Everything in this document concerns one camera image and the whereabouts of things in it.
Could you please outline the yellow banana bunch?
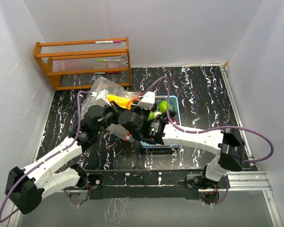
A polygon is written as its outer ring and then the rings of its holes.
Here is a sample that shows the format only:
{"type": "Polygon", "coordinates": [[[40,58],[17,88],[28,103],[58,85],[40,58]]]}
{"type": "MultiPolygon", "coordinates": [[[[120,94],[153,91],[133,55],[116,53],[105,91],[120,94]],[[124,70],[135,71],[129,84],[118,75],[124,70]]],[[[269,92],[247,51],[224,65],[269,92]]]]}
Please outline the yellow banana bunch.
{"type": "Polygon", "coordinates": [[[132,98],[132,99],[127,99],[125,97],[120,97],[120,96],[108,94],[108,100],[109,100],[110,103],[114,102],[115,104],[117,104],[121,108],[131,109],[131,105],[132,105],[133,101],[136,100],[136,97],[132,98]]]}

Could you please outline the black grape bunch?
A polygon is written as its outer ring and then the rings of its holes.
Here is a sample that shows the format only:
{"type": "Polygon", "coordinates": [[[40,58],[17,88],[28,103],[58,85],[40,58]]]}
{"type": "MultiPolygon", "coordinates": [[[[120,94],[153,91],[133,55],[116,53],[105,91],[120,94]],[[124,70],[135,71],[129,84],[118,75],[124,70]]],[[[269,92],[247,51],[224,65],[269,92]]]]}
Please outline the black grape bunch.
{"type": "Polygon", "coordinates": [[[160,119],[167,121],[167,120],[170,118],[171,120],[173,120],[173,119],[176,118],[176,116],[177,116],[177,112],[176,112],[176,111],[174,111],[174,110],[169,110],[168,113],[167,113],[167,111],[162,112],[162,113],[160,114],[160,119]]]}

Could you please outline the clear zip top bag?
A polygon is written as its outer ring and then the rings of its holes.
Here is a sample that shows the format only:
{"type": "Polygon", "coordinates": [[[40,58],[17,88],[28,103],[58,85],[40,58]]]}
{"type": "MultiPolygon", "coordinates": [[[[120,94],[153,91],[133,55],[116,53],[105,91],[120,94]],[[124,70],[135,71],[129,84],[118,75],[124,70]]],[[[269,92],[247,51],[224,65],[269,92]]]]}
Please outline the clear zip top bag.
{"type": "MultiPolygon", "coordinates": [[[[87,98],[81,103],[81,119],[84,118],[84,114],[92,105],[99,105],[104,107],[106,103],[97,100],[97,95],[100,93],[101,97],[107,98],[108,101],[115,101],[120,106],[126,107],[127,103],[138,96],[138,92],[127,91],[124,87],[106,79],[105,77],[99,77],[96,79],[92,88],[89,91],[92,95],[87,95],[87,98]]],[[[106,131],[109,131],[118,138],[133,143],[135,140],[130,133],[120,124],[111,124],[106,131]]]]}

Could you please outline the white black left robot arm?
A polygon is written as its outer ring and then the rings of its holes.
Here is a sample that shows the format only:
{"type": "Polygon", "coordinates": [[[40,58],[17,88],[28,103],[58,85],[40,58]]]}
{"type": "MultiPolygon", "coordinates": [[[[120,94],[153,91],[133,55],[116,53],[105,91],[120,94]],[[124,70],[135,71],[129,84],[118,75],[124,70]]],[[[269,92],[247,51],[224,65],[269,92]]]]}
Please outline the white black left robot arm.
{"type": "Polygon", "coordinates": [[[32,212],[43,199],[68,187],[85,188],[88,175],[78,164],[64,171],[61,167],[81,155],[98,140],[98,135],[111,124],[118,124],[124,111],[116,103],[91,106],[79,125],[57,147],[41,159],[24,167],[10,170],[5,188],[10,200],[22,214],[32,212]]]}

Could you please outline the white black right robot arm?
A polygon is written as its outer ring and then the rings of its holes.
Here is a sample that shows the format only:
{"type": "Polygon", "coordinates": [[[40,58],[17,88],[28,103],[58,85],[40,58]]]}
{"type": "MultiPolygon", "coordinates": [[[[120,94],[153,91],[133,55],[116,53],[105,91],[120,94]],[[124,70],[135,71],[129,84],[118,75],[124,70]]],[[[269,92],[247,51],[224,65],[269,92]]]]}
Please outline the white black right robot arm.
{"type": "Polygon", "coordinates": [[[150,112],[137,107],[120,114],[118,123],[135,140],[147,144],[181,145],[214,154],[214,159],[205,165],[201,175],[186,178],[187,188],[215,188],[227,173],[243,169],[245,141],[238,129],[205,132],[188,127],[180,128],[172,121],[172,114],[173,112],[161,113],[150,120],[150,112]]]}

